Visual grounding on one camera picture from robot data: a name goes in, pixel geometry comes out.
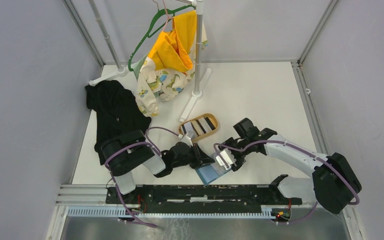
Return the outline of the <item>oval wooden card tray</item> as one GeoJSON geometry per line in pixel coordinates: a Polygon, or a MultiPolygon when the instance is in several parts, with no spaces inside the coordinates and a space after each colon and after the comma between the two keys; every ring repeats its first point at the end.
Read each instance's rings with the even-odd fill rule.
{"type": "MultiPolygon", "coordinates": [[[[203,140],[204,138],[207,138],[211,135],[213,135],[219,128],[219,122],[216,119],[216,117],[211,113],[204,113],[202,115],[199,115],[195,118],[192,118],[191,120],[185,121],[189,122],[193,121],[194,127],[198,130],[200,136],[195,137],[192,142],[197,143],[200,140],[203,140]]],[[[182,122],[178,127],[178,132],[181,135],[184,135],[184,131],[182,130],[182,125],[185,123],[182,122]]]]}

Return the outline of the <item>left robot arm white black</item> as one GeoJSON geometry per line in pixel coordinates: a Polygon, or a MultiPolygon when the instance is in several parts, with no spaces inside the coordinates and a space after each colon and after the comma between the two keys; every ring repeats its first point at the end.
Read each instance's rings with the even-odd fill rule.
{"type": "Polygon", "coordinates": [[[158,151],[147,134],[134,130],[104,141],[97,153],[118,189],[118,197],[125,204],[137,198],[133,170],[143,165],[156,178],[172,173],[174,168],[189,166],[196,170],[215,160],[193,143],[195,135],[189,131],[177,135],[179,141],[168,150],[158,151]]]}

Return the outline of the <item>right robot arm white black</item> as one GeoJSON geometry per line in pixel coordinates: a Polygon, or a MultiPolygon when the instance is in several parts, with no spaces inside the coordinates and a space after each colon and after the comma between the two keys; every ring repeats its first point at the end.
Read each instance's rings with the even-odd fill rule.
{"type": "Polygon", "coordinates": [[[228,138],[214,144],[216,161],[226,170],[237,171],[246,156],[259,153],[281,160],[308,176],[315,200],[327,211],[338,214],[348,205],[358,205],[362,185],[345,156],[340,153],[327,155],[301,147],[270,128],[262,130],[249,118],[236,123],[233,128],[237,139],[228,138]]]}

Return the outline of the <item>blue card holder wallet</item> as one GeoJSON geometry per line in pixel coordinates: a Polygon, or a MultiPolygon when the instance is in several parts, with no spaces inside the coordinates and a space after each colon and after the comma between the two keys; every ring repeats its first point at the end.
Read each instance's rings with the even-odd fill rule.
{"type": "Polygon", "coordinates": [[[204,186],[211,184],[231,171],[231,169],[225,169],[215,160],[212,163],[200,166],[195,170],[204,186]]]}

